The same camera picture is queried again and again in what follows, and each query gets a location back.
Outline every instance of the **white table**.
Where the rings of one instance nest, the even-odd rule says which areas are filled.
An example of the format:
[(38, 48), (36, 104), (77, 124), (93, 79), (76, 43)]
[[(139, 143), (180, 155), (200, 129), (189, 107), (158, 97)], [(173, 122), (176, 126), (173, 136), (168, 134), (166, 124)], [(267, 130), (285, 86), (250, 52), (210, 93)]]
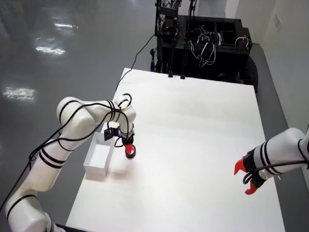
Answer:
[(273, 179), (247, 196), (235, 163), (264, 142), (252, 86), (133, 70), (136, 157), (84, 177), (67, 226), (89, 232), (282, 232)]

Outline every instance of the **white box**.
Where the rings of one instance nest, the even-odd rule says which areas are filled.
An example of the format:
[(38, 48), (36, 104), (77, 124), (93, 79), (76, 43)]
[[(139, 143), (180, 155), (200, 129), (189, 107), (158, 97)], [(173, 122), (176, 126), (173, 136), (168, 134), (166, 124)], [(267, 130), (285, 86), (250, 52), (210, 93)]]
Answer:
[(104, 141), (104, 134), (95, 132), (84, 162), (87, 176), (106, 176), (114, 145), (114, 138)]

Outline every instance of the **glossy floor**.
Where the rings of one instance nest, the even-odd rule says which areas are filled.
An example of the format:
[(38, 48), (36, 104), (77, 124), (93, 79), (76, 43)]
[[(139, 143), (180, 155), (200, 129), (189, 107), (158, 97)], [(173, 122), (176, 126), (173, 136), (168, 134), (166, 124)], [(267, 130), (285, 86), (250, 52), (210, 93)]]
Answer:
[[(225, 4), (218, 2), (202, 0), (201, 15), (208, 14), (203, 10), (207, 6), (213, 13), (209, 16), (223, 16)], [(131, 66), (135, 54), (154, 33), (154, 4), (154, 0), (0, 1), (0, 200), (27, 163), (29, 153), (59, 127), (56, 107), (62, 98), (113, 97), (123, 68)], [(152, 39), (138, 57), (136, 69), (149, 70), (149, 51), (155, 45)], [(261, 76), (258, 101), (264, 131), (270, 138), (284, 130), (286, 122), (259, 46), (252, 57)], [(54, 187), (39, 194), (42, 207), (57, 223), (65, 224), (69, 216), (89, 144), (87, 141), (74, 151)], [(309, 209), (301, 177), (295, 171), (277, 184), (287, 231), (308, 228), (294, 209), (301, 206), (302, 213)], [(9, 231), (3, 212), (0, 231)]]

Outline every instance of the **robotic arm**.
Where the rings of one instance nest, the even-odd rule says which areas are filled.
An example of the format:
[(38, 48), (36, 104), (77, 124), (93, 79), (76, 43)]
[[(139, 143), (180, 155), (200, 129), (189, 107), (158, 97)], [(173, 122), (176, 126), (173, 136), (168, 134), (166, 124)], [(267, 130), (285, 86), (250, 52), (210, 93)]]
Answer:
[(124, 94), (115, 102), (85, 102), (68, 97), (59, 103), (56, 115), (60, 123), (65, 125), (62, 134), (41, 148), (25, 181), (5, 206), (5, 214), (13, 232), (64, 232), (42, 210), (37, 193), (53, 187), (69, 154), (89, 138), (96, 124), (118, 122), (118, 128), (105, 130), (105, 140), (113, 136), (122, 138), (126, 156), (134, 157), (133, 121), (136, 113), (131, 106), (131, 100), (129, 94)]
[(263, 183), (275, 176), (309, 164), (309, 130), (304, 135), (296, 128), (289, 128), (249, 151), (235, 165), (234, 174), (243, 170), (247, 174), (243, 183), (250, 182), (251, 195)]

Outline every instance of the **red object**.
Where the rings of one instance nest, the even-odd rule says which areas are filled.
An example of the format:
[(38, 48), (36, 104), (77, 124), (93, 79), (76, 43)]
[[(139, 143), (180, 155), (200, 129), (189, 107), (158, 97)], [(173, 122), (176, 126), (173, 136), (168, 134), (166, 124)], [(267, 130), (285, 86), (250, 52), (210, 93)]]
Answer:
[(133, 144), (127, 144), (125, 145), (125, 147), (126, 147), (126, 153), (131, 155)]
[(245, 173), (247, 173), (247, 170), (243, 166), (243, 159), (238, 160), (238, 162), (235, 164), (234, 175), (236, 175), (239, 170), (243, 170)]
[(251, 195), (251, 194), (254, 194), (256, 190), (257, 190), (257, 188), (253, 185), (252, 182), (250, 182), (250, 189), (247, 189), (247, 190), (245, 191), (245, 193), (246, 193), (247, 195)]

